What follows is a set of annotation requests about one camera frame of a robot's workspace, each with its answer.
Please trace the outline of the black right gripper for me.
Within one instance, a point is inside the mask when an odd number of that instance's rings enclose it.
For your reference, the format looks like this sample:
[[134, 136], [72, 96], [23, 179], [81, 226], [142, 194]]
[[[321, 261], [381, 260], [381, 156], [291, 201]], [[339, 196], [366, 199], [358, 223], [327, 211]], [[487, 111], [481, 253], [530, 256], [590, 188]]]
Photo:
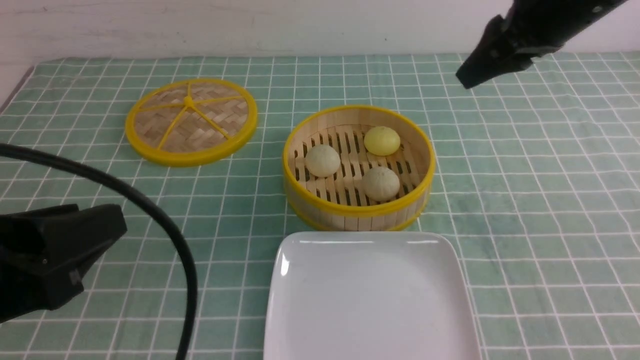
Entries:
[[455, 76], [465, 89], [530, 68], [560, 50], [624, 0], [515, 0], [506, 17], [487, 23], [477, 46]]

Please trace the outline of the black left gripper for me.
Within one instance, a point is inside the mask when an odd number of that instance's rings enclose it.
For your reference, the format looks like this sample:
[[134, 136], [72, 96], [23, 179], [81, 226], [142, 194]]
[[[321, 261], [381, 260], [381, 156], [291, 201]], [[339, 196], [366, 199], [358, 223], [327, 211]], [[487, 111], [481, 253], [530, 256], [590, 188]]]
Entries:
[[0, 319], [57, 310], [84, 291], [93, 264], [127, 232], [120, 205], [57, 205], [1, 216]]

